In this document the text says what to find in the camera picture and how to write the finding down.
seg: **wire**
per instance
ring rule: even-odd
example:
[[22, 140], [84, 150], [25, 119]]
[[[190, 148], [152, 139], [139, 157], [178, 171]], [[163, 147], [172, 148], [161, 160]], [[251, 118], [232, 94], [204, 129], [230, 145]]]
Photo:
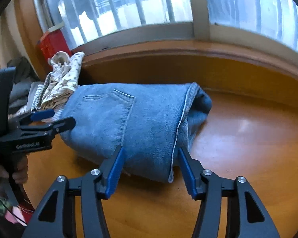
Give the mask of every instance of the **wire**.
[[24, 222], [22, 219], [20, 219], [19, 217], [17, 217], [10, 209], [8, 209], [8, 207], [3, 203], [3, 201], [0, 199], [0, 203], [2, 204], [2, 206], [5, 207], [5, 209], [10, 212], [11, 215], [13, 215], [16, 219], [18, 219], [19, 221], [21, 221], [23, 224], [25, 224], [25, 226], [27, 226], [28, 224], [26, 222]]
[[28, 209], [28, 208], [26, 208], [26, 207], [22, 207], [22, 206], [20, 206], [20, 205], [19, 205], [18, 207], [20, 207], [20, 208], [22, 208], [22, 209], [24, 209], [24, 210], [30, 211], [30, 212], [34, 212], [34, 210]]
[[20, 206], [18, 206], [18, 209], [20, 209], [21, 211], [23, 211], [24, 213], [29, 214], [29, 215], [33, 215], [33, 213], [34, 213], [33, 211], [27, 210], [27, 209], [22, 208]]
[[29, 203], [32, 206], [32, 203], [31, 202], [28, 202], [25, 198], [24, 198], [24, 201], [27, 202], [27, 203]]

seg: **jeans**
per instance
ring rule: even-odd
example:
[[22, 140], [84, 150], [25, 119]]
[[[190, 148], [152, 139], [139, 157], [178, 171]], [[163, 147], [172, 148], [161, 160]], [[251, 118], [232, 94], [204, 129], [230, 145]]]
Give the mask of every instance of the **jeans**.
[[96, 164], [121, 145], [127, 172], [172, 182], [177, 148], [191, 148], [211, 106], [197, 83], [81, 86], [61, 115], [74, 117], [76, 126], [61, 137], [79, 156]]

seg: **window glass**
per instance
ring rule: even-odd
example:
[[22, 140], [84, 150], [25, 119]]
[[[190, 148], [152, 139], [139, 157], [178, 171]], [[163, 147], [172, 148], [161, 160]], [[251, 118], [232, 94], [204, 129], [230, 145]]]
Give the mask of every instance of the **window glass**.
[[211, 24], [243, 28], [298, 52], [298, 6], [293, 0], [207, 0]]
[[146, 24], [192, 21], [190, 0], [46, 0], [54, 24], [65, 22], [73, 49], [100, 36]]

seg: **blue gripper pad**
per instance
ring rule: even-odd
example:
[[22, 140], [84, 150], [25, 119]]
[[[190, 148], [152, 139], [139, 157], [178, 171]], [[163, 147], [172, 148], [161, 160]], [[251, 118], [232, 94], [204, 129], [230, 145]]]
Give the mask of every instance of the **blue gripper pad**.
[[116, 159], [112, 163], [112, 168], [110, 169], [108, 174], [106, 191], [105, 191], [105, 199], [109, 199], [110, 196], [115, 192], [117, 188], [120, 174], [125, 163], [126, 154], [125, 154], [124, 148], [117, 147], [112, 157], [115, 157]]
[[179, 157], [180, 169], [182, 172], [182, 176], [183, 176], [188, 194], [191, 195], [192, 199], [196, 199], [198, 195], [198, 192], [196, 189], [196, 181], [195, 181], [194, 173], [188, 162], [188, 160], [192, 160], [191, 156], [187, 150], [184, 152], [182, 148], [179, 148], [178, 157]]
[[53, 109], [47, 109], [44, 111], [38, 111], [31, 114], [31, 121], [41, 121], [43, 119], [51, 118], [54, 116], [54, 110]]

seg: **red container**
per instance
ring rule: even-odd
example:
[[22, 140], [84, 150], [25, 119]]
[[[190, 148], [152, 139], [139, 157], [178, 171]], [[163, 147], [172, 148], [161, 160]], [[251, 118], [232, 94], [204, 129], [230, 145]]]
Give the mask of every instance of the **red container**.
[[69, 56], [72, 56], [72, 52], [70, 51], [63, 33], [59, 28], [55, 29], [55, 27], [53, 27], [48, 29], [48, 31], [41, 37], [39, 47], [46, 61], [49, 61], [48, 59], [52, 58], [53, 55], [59, 51], [67, 52]]

